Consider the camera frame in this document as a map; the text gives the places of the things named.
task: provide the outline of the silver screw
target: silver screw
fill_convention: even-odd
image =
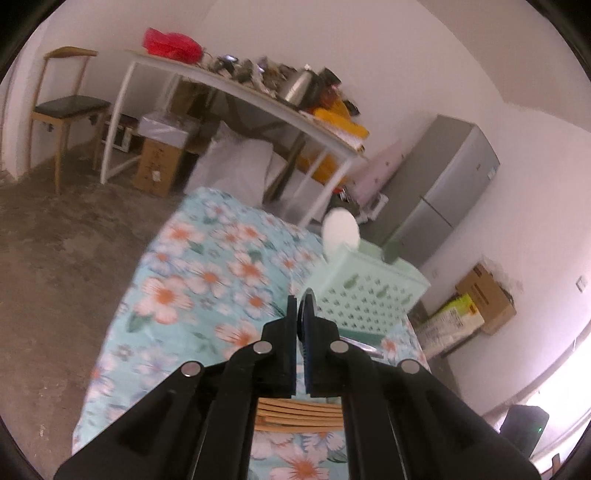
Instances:
[[[411,375],[417,374],[421,370],[420,364],[416,360],[411,360],[410,358],[402,360],[402,362],[400,362],[400,368],[402,368],[403,372]]]
[[[199,375],[201,371],[201,365],[197,362],[185,362],[181,366],[181,373],[185,377],[194,377],[195,375]]]
[[[270,342],[262,340],[260,342],[255,343],[252,346],[252,349],[255,351],[255,353],[262,355],[263,353],[269,353],[271,350],[273,350],[273,346]]]
[[[347,350],[349,350],[349,345],[347,344],[347,342],[344,342],[342,340],[335,340],[330,344],[330,349],[334,353],[345,353]]]

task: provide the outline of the black speaker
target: black speaker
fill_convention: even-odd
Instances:
[[[538,445],[549,418],[550,415],[539,407],[513,405],[501,426],[501,436],[529,458]]]

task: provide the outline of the stainless steel kettle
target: stainless steel kettle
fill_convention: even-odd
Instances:
[[[309,65],[292,73],[277,94],[277,100],[299,110],[318,104],[324,81]]]

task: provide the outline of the wooden chair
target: wooden chair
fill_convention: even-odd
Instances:
[[[99,98],[87,97],[78,95],[80,91],[80,85],[82,84],[82,78],[86,71],[88,61],[91,57],[96,57],[98,54],[94,50],[85,50],[84,48],[77,47],[61,47],[57,50],[53,50],[47,53],[43,59],[43,71],[35,90],[33,97],[33,111],[31,112],[31,121],[29,125],[29,145],[28,145],[28,158],[27,158],[27,170],[31,169],[31,143],[33,141],[33,122],[38,120],[49,124],[49,131],[54,128],[57,130],[56,140],[56,156],[55,156],[55,167],[56,172],[54,175],[54,181],[56,184],[56,194],[60,194],[60,172],[61,172],[61,158],[67,150],[68,137],[70,135],[70,126],[72,122],[80,120],[82,118],[89,117],[92,125],[96,124],[96,132],[94,138],[94,155],[93,155],[93,168],[96,169],[98,165],[98,155],[100,153],[100,138],[102,133],[102,126],[106,121],[106,115],[111,104],[105,100]],[[43,83],[43,77],[47,70],[47,63],[51,59],[66,59],[71,57],[85,57],[84,63],[76,84],[74,86],[74,92],[72,95],[44,102],[37,105],[39,99],[39,92],[41,91],[41,84]]]

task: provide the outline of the gray refrigerator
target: gray refrigerator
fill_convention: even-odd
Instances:
[[[382,193],[388,203],[361,237],[423,265],[476,204],[495,177],[499,160],[477,125],[439,115]]]

